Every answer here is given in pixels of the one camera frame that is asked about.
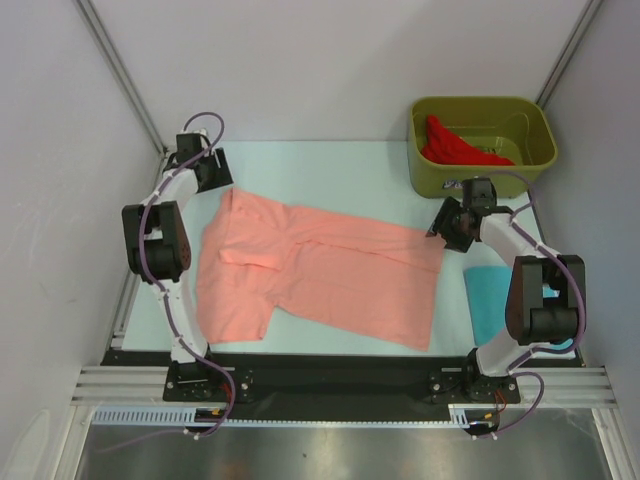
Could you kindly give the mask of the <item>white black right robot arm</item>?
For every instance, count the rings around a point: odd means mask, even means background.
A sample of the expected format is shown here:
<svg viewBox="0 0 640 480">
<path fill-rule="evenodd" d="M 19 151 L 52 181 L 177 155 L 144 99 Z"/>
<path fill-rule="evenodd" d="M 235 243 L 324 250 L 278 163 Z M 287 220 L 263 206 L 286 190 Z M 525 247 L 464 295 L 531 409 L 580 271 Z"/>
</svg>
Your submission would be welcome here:
<svg viewBox="0 0 640 480">
<path fill-rule="evenodd" d="M 492 248 L 511 269 L 504 328 L 465 358 L 457 379 L 433 379 L 435 401 L 488 403 L 517 386 L 517 368 L 539 352 L 574 351 L 586 330 L 585 264 L 535 239 L 501 206 L 487 177 L 462 183 L 462 198 L 444 200 L 428 231 L 447 249 L 465 253 L 473 243 Z"/>
</svg>

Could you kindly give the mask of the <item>pink t shirt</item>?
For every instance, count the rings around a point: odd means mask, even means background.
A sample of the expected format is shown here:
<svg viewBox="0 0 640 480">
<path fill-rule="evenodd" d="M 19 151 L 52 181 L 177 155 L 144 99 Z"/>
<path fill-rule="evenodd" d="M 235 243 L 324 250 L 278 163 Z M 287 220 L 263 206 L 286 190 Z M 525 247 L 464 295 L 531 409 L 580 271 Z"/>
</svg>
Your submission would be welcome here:
<svg viewBox="0 0 640 480">
<path fill-rule="evenodd" d="M 211 344 L 263 339 L 280 308 L 425 351 L 443 257 L 419 229 L 232 188 L 202 237 L 196 319 Z"/>
</svg>

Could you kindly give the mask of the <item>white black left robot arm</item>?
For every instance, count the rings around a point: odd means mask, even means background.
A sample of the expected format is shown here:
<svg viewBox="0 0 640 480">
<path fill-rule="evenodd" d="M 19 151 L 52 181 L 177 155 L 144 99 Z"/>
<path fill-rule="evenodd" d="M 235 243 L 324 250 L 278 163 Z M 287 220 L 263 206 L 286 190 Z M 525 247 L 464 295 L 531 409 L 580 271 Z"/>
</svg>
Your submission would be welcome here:
<svg viewBox="0 0 640 480">
<path fill-rule="evenodd" d="M 224 150 L 206 130 L 183 130 L 176 141 L 177 149 L 153 192 L 122 209 L 127 261 L 167 318 L 172 344 L 163 399 L 229 402 L 234 398 L 233 380 L 213 365 L 196 319 L 189 286 L 192 250 L 182 212 L 193 196 L 229 186 L 233 179 Z"/>
</svg>

